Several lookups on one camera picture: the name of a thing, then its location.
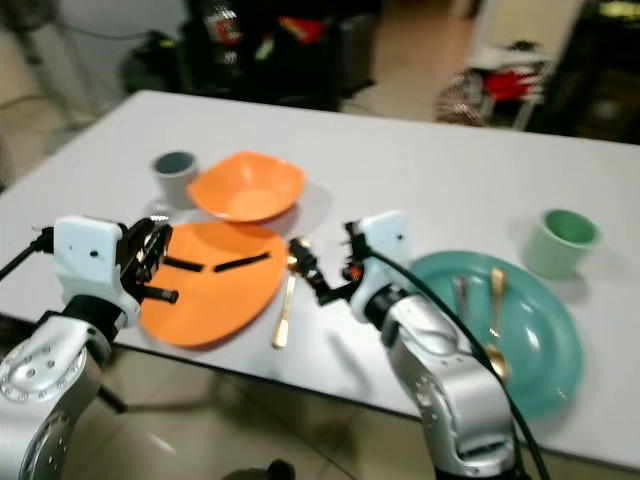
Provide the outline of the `grey cup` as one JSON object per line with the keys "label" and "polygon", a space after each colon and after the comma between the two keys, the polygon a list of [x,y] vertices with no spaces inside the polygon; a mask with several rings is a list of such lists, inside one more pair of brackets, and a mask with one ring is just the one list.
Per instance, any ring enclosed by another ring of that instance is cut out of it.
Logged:
{"label": "grey cup", "polygon": [[195,209],[188,187],[200,174],[196,156],[186,151],[173,151],[156,157],[151,166],[161,191],[163,205],[170,209]]}

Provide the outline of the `black shelf with items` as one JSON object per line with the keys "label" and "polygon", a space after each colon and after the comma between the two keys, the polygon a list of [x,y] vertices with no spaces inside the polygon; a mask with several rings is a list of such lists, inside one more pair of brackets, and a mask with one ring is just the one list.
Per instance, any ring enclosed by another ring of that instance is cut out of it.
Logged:
{"label": "black shelf with items", "polygon": [[384,0],[180,0],[177,35],[151,29],[119,67],[124,91],[320,111],[375,83]]}

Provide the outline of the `black robot foot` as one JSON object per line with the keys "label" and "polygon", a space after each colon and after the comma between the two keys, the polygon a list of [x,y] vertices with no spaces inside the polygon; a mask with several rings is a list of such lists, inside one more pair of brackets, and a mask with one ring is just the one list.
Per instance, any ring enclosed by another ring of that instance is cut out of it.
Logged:
{"label": "black robot foot", "polygon": [[221,480],[296,480],[296,470],[291,462],[274,460],[264,466],[237,468],[221,477]]}

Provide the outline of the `woven basket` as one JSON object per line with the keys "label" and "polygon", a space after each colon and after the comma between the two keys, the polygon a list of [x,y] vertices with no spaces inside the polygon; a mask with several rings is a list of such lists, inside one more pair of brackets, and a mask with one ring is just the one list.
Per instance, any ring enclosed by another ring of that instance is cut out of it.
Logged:
{"label": "woven basket", "polygon": [[433,120],[442,124],[484,127],[485,119],[481,113],[484,100],[483,74],[465,70],[449,79],[436,97]]}

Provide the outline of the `orange bowl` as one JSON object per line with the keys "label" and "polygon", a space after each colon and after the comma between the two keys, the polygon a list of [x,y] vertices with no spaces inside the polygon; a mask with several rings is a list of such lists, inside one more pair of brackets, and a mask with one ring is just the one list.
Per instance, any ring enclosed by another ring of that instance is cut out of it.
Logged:
{"label": "orange bowl", "polygon": [[241,151],[211,166],[186,187],[189,200],[223,221],[266,221],[292,209],[307,174],[279,157]]}

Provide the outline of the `black cabinet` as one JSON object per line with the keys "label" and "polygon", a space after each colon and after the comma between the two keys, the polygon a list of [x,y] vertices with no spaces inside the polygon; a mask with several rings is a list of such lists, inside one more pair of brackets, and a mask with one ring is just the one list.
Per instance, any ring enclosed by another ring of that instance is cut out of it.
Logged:
{"label": "black cabinet", "polygon": [[609,3],[582,4],[529,131],[640,145],[640,13],[607,14]]}

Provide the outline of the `orange plate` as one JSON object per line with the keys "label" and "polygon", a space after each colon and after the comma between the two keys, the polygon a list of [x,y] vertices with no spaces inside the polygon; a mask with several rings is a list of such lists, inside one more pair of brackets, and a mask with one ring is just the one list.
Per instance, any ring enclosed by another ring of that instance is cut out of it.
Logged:
{"label": "orange plate", "polygon": [[[270,252],[268,260],[215,273],[230,260]],[[285,275],[287,252],[278,233],[259,225],[205,221],[173,228],[168,255],[200,262],[200,273],[161,266],[151,285],[179,293],[178,301],[142,303],[140,325],[170,346],[218,343],[252,323],[273,302]]]}

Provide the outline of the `gold spoon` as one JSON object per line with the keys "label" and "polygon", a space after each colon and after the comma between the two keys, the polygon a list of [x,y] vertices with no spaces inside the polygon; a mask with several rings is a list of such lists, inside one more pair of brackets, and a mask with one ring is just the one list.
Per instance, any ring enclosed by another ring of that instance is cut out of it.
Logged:
{"label": "gold spoon", "polygon": [[500,339],[500,324],[503,319],[504,302],[506,302],[507,292],[507,273],[503,268],[493,268],[490,270],[490,320],[489,320],[489,338],[486,340],[484,352],[486,358],[490,362],[490,366],[494,374],[498,376],[500,383],[506,384],[511,375],[511,369],[506,355],[498,346]]}
{"label": "gold spoon", "polygon": [[291,334],[294,291],[296,291],[297,284],[297,264],[298,260],[292,253],[287,261],[287,271],[285,271],[282,310],[280,310],[280,316],[278,321],[276,321],[273,337],[271,337],[271,347],[274,349],[284,349],[288,346],[289,334]]}

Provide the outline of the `teal plate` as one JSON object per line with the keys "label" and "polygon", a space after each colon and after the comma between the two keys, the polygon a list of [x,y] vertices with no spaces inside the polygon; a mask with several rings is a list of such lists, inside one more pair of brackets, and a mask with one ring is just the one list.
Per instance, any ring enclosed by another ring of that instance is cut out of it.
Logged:
{"label": "teal plate", "polygon": [[529,271],[486,253],[440,251],[410,266],[483,344],[489,338],[493,268],[507,273],[498,346],[512,367],[509,396],[527,419],[547,419],[573,401],[584,364],[573,317],[556,294]]}

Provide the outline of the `red and white box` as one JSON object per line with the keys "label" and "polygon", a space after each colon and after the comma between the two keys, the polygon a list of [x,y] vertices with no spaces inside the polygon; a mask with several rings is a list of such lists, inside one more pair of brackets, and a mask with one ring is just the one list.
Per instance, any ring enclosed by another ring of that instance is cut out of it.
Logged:
{"label": "red and white box", "polygon": [[554,61],[543,45],[530,40],[480,47],[467,64],[479,72],[485,95],[498,102],[525,100],[540,93],[554,70]]}

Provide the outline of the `green cup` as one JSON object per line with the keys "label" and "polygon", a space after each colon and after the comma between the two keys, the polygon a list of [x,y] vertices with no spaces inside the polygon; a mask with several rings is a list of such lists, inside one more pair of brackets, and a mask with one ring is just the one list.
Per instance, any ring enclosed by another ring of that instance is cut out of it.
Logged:
{"label": "green cup", "polygon": [[570,278],[602,238],[602,229],[588,216],[554,207],[536,216],[520,259],[527,270],[544,278]]}

